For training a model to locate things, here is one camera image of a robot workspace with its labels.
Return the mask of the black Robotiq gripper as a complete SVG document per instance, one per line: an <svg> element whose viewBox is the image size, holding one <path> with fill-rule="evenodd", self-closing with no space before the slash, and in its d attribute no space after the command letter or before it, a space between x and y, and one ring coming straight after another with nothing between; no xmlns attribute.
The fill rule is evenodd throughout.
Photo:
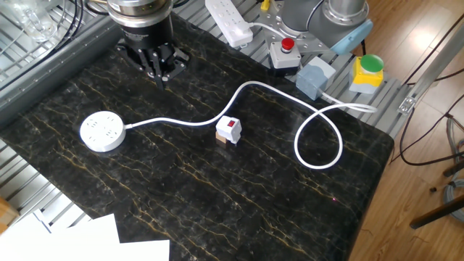
<svg viewBox="0 0 464 261"><path fill-rule="evenodd" d="M183 72L189 63L189 55L174 46L172 20L142 28L121 26L126 45L116 45L120 56L141 73L145 73L160 89L165 83ZM144 50L158 49L152 59Z"/></svg>

